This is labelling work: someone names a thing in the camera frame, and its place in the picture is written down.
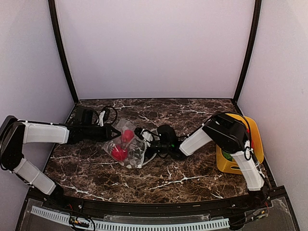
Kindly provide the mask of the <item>pink red fake apple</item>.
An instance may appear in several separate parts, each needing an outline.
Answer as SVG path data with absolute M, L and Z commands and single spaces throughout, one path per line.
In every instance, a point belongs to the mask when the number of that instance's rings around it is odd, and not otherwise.
M 134 138 L 134 136 L 135 134 L 132 130 L 126 129 L 122 132 L 121 140 L 124 143 L 129 143 Z

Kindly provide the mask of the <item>clear polka dot zip bag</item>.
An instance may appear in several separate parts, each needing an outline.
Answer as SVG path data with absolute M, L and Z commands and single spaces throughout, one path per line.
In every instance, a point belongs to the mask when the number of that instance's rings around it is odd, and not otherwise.
M 134 132 L 135 128 L 137 127 L 130 121 L 121 119 L 116 124 L 115 128 L 122 133 L 126 129 L 130 129 Z M 125 160 L 117 161 L 111 156 L 111 151 L 115 146 L 120 146 L 123 149 L 127 149 L 128 156 Z M 142 168 L 142 166 L 148 164 L 156 157 L 156 155 L 150 158 L 146 156 L 147 142 L 145 140 L 140 140 L 136 135 L 129 143 L 122 142 L 121 136 L 116 139 L 112 139 L 111 141 L 108 141 L 103 145 L 103 149 L 121 166 L 129 169 Z

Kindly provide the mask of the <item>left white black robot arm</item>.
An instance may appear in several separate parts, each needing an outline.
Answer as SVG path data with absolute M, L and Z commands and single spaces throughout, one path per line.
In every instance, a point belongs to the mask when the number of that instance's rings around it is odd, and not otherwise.
M 63 188 L 28 161 L 23 145 L 28 143 L 77 144 L 84 140 L 107 142 L 121 135 L 109 122 L 111 107 L 98 113 L 89 108 L 77 109 L 66 124 L 19 120 L 9 115 L 0 127 L 0 167 L 10 171 L 31 187 L 49 196 L 49 202 L 58 210 L 68 206 Z

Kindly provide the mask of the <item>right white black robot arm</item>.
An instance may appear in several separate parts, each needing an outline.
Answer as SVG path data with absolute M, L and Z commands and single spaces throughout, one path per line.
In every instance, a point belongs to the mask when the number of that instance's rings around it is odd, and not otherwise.
M 145 139 L 146 151 L 153 154 L 168 154 L 173 159 L 182 160 L 213 141 L 222 151 L 231 155 L 241 170 L 248 191 L 245 204 L 250 209 L 257 208 L 264 201 L 264 175 L 259 167 L 252 146 L 252 134 L 248 120 L 240 121 L 231 112 L 212 115 L 197 130 L 182 141 L 169 125 L 161 125 L 149 132 L 153 140 Z

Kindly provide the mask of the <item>green fake bell pepper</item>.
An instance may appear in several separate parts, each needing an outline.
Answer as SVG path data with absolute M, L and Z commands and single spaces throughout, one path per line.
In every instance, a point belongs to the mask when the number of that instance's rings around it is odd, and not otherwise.
M 226 160 L 231 161 L 231 162 L 233 161 L 233 157 L 231 156 L 230 153 L 226 153 L 226 152 L 222 151 L 222 155 L 223 155 L 223 157 L 224 157 Z

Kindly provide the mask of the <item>yellow plastic basket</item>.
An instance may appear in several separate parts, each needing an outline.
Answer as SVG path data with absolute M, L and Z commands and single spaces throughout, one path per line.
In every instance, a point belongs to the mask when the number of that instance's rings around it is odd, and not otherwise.
M 256 122 L 246 116 L 228 114 L 237 120 L 241 120 L 250 133 L 251 139 L 246 142 L 246 150 L 232 154 L 232 161 L 227 160 L 222 149 L 216 146 L 216 161 L 219 171 L 230 174 L 247 175 L 257 172 L 264 160 L 264 151 L 261 136 Z

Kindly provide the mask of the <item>black front rail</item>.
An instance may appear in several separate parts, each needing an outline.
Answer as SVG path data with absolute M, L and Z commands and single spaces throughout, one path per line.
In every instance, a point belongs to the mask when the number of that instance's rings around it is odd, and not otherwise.
M 227 199 L 175 204 L 116 203 L 71 196 L 65 196 L 64 199 L 72 206 L 72 212 L 95 218 L 102 218 L 104 215 L 167 217 L 210 214 L 212 217 L 233 216 L 255 209 L 261 203 L 249 194 Z

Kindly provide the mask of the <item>left black frame post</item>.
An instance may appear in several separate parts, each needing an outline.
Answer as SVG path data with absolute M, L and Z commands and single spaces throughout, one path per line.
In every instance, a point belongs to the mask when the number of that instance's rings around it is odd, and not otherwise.
M 72 75 L 70 73 L 67 57 L 66 57 L 65 50 L 64 50 L 64 45 L 62 41 L 60 25 L 59 25 L 57 10 L 56 10 L 56 1 L 48 0 L 48 5 L 49 5 L 49 12 L 50 12 L 50 17 L 51 17 L 51 24 L 53 28 L 55 42 L 56 42 L 58 54 L 60 57 L 62 69 L 64 72 L 65 80 L 68 85 L 72 100 L 74 104 L 77 104 L 79 102 L 79 98 L 77 96 L 77 91 L 73 83 Z

